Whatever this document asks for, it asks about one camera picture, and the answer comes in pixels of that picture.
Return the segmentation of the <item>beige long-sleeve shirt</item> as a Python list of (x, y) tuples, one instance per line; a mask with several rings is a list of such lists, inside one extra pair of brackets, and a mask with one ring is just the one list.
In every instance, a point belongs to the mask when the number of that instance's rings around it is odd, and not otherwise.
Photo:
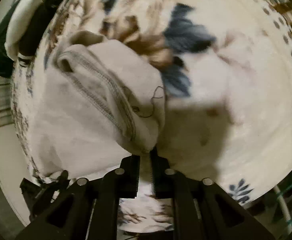
[(49, 58), (29, 126), (32, 163), (43, 178), (71, 178), (150, 152), (165, 123), (160, 73), (117, 40), (79, 31)]

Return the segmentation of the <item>white folded garment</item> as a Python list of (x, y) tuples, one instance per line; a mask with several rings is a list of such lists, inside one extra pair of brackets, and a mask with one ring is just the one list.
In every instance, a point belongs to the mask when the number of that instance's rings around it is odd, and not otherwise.
[(15, 61), (18, 57), (19, 42), (26, 33), (35, 11), (44, 0), (20, 0), (8, 24), (5, 49), (7, 56)]

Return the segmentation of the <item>black folded garment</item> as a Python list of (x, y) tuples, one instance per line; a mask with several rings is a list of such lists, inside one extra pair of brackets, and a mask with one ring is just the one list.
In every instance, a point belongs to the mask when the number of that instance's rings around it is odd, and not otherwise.
[(36, 9), (25, 34), (19, 42), (18, 63), (29, 67), (42, 36), (63, 0), (44, 0)]

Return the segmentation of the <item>dark green folded quilt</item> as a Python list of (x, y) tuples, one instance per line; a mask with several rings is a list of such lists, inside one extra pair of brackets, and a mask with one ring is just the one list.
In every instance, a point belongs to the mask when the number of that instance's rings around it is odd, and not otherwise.
[(16, 0), (9, 11), (6, 13), (0, 22), (0, 77), (9, 79), (13, 73), (13, 60), (10, 59), (6, 53), (5, 42), (6, 34), (11, 17), (18, 6), (20, 0)]

